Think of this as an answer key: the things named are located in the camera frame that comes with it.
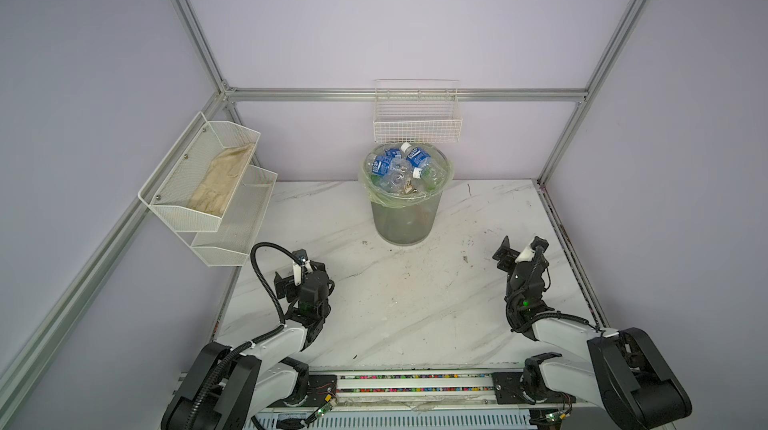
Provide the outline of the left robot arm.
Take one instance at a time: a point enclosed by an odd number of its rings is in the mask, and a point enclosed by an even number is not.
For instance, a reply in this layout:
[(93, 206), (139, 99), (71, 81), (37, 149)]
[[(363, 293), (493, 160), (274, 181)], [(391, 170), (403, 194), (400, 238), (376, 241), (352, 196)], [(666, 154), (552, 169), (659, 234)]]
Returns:
[(308, 366), (294, 356), (319, 336), (335, 287), (322, 262), (309, 261), (304, 275), (277, 275), (275, 293), (289, 303), (286, 323), (265, 338), (237, 347), (205, 345), (174, 393), (162, 429), (242, 429), (272, 403), (304, 400)]

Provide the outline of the blue label water bottle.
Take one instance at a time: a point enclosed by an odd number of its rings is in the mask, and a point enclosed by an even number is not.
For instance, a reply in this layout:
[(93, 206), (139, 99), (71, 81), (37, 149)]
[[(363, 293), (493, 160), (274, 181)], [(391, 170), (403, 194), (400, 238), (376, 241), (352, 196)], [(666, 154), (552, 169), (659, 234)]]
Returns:
[(393, 163), (403, 159), (402, 151), (399, 147), (388, 148), (384, 151), (384, 157), (387, 162)]

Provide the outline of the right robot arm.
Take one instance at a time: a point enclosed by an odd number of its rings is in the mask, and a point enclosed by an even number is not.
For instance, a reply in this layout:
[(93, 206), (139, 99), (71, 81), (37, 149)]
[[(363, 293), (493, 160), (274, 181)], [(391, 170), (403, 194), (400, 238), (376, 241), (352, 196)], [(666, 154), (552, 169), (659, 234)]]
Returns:
[(537, 424), (558, 427), (576, 400), (601, 408), (621, 429), (654, 429), (690, 416), (689, 395), (645, 331), (601, 327), (545, 303), (548, 247), (539, 236), (522, 250), (504, 239), (492, 256), (506, 275), (511, 332), (553, 348), (525, 359), (514, 391), (532, 405), (562, 398), (563, 409)]

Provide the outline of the clear purple label bottle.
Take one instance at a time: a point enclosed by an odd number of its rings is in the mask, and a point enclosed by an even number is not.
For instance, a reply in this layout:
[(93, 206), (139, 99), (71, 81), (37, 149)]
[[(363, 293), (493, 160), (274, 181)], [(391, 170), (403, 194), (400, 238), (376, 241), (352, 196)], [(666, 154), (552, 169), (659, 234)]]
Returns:
[(377, 185), (389, 194), (406, 195), (413, 191), (412, 176), (413, 166), (407, 160), (392, 160)]

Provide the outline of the Pocari Sweat bottle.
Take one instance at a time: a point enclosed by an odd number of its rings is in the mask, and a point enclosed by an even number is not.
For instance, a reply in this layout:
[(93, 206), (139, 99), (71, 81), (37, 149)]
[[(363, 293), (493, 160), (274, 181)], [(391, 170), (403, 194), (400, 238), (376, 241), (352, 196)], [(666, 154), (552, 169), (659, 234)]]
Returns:
[(414, 179), (423, 182), (428, 188), (436, 188), (442, 183), (444, 169), (423, 147), (405, 142), (400, 150), (413, 167)]

